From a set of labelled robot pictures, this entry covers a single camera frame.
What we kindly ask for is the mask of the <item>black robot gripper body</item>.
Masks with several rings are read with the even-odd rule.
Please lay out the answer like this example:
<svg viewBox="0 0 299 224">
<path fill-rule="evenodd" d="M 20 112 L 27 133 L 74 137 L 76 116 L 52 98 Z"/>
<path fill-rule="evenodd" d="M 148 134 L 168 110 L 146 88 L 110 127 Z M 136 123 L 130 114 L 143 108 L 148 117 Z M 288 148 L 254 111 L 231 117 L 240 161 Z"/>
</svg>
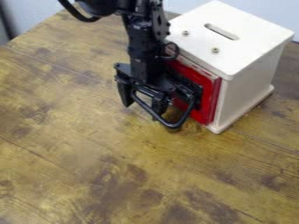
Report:
<svg viewBox="0 0 299 224">
<path fill-rule="evenodd" d="M 143 93 L 150 97 L 174 92 L 174 84 L 168 80 L 167 62 L 176 59 L 176 54 L 167 54 L 162 47 L 154 50 L 128 48 L 130 63 L 116 63 L 116 77 L 131 81 L 132 93 Z"/>
</svg>

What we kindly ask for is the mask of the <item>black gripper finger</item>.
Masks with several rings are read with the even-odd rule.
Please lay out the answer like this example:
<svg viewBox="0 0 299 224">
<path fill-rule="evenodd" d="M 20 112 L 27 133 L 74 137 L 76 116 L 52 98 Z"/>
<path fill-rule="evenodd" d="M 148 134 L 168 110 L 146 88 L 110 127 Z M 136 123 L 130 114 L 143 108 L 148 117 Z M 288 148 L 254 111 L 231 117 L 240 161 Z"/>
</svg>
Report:
<svg viewBox="0 0 299 224">
<path fill-rule="evenodd" d="M 158 94 L 152 99 L 152 110 L 162 116 L 168 109 L 167 95 L 164 93 Z"/>
<path fill-rule="evenodd" d="M 119 96 L 123 102 L 123 105 L 128 108 L 131 104 L 135 102 L 131 91 L 132 91 L 132 83 L 130 80 L 122 79 L 120 77 L 116 77 L 116 87 Z"/>
</svg>

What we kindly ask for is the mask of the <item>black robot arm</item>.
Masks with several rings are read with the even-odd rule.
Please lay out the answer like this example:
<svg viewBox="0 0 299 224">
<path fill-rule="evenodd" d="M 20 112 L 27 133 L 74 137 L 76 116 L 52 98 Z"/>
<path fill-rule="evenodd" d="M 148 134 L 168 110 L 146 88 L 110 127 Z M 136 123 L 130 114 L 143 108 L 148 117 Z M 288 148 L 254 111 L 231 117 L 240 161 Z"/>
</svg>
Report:
<svg viewBox="0 0 299 224">
<path fill-rule="evenodd" d="M 170 35 L 170 22 L 164 16 L 163 0 L 75 0 L 88 13 L 86 17 L 70 0 L 58 0 L 67 12 L 82 22 L 94 23 L 116 14 L 122 17 L 128 37 L 130 63 L 116 63 L 116 84 L 122 102 L 134 102 L 152 118 L 164 122 L 163 114 L 170 105 L 164 89 L 166 61 L 164 39 Z"/>
</svg>

